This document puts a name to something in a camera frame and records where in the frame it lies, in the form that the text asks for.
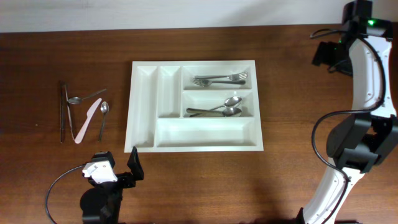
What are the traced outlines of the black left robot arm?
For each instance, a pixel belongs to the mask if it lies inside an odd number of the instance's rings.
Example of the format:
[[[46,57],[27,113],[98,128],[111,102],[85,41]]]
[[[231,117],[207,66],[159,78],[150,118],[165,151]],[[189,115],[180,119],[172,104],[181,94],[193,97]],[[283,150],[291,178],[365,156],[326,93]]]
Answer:
[[[127,162],[129,172],[114,173],[115,160],[111,152],[97,152],[82,173],[92,188],[80,199],[83,223],[119,223],[119,213],[123,200],[123,190],[134,188],[136,182],[144,179],[144,171],[139,161],[136,147]]]

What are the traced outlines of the steel kitchen tongs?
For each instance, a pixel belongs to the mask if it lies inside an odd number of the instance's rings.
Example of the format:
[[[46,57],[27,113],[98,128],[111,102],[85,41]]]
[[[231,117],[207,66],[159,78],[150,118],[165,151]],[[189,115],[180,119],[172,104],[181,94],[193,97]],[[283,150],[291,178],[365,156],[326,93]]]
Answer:
[[[60,100],[60,143],[65,141],[66,119],[68,119],[72,139],[75,140],[72,114],[68,102],[68,85],[64,81],[59,81],[59,100]]]

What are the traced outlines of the small steel teaspoon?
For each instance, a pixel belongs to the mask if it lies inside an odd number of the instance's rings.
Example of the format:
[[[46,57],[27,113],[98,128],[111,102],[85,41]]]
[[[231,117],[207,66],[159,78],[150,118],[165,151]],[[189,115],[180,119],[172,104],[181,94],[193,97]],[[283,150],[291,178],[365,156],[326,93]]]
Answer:
[[[102,119],[102,122],[101,122],[100,131],[99,131],[98,142],[101,142],[101,140],[102,140],[104,127],[105,127],[106,115],[109,113],[109,105],[108,105],[108,103],[106,101],[102,102],[102,104],[100,106],[100,110],[101,110],[101,112],[103,114],[103,119]]]

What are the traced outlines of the steel fork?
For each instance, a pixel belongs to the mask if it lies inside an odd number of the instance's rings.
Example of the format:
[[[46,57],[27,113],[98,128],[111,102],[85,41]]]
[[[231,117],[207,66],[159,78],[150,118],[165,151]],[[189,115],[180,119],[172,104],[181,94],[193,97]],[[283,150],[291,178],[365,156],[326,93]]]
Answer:
[[[241,72],[241,73],[235,73],[235,74],[230,74],[230,75],[208,75],[208,76],[194,76],[194,78],[198,80],[209,80],[209,79],[217,79],[217,78],[227,78],[231,81],[238,81],[238,80],[244,80],[245,78],[248,77],[247,72]]]

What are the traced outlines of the pink plastic knife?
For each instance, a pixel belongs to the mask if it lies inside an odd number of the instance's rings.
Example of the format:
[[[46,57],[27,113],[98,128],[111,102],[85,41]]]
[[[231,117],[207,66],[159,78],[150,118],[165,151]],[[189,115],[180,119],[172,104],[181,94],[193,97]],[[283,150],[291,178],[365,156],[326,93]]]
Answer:
[[[97,107],[99,107],[100,103],[102,102],[101,98],[98,98],[88,109],[88,111],[86,112],[86,120],[83,123],[83,126],[81,127],[81,129],[79,130],[76,138],[75,138],[75,143],[76,144],[80,144],[83,141],[83,138],[85,136],[85,133],[88,129],[88,126],[90,124],[90,121],[97,109]]]

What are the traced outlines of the large steel spoon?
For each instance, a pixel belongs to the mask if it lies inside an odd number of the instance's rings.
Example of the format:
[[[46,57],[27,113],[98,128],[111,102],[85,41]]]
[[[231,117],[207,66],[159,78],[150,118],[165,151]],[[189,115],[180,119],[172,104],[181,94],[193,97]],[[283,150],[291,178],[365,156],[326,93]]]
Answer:
[[[239,108],[226,108],[222,111],[187,108],[186,112],[193,114],[205,114],[205,115],[214,115],[214,116],[223,116],[223,117],[240,116],[242,114],[242,110]]]

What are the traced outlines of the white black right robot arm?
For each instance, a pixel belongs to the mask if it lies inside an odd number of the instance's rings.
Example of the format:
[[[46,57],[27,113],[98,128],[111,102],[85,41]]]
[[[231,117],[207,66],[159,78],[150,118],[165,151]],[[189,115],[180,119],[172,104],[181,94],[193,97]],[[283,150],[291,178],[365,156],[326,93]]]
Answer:
[[[392,22],[372,17],[372,1],[351,1],[343,8],[340,29],[320,29],[316,39],[339,34],[338,42],[320,42],[313,65],[328,66],[353,79],[350,110],[328,113],[346,115],[326,142],[327,158],[315,154],[326,166],[325,174],[310,202],[302,207],[294,223],[336,223],[336,216],[355,184],[372,167],[382,164],[397,146],[397,112],[389,83],[389,56],[392,49]]]

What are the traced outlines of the steel fork diagonal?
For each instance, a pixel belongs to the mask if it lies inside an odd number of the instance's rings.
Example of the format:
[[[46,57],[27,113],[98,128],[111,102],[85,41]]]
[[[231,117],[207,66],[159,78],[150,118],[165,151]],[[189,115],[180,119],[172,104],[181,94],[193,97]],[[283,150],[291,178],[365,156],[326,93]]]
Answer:
[[[193,84],[199,85],[199,86],[204,86],[208,87],[212,84],[229,84],[229,85],[245,85],[246,81],[245,80],[238,80],[238,81],[211,81],[211,80],[200,80],[194,78],[192,80]]]

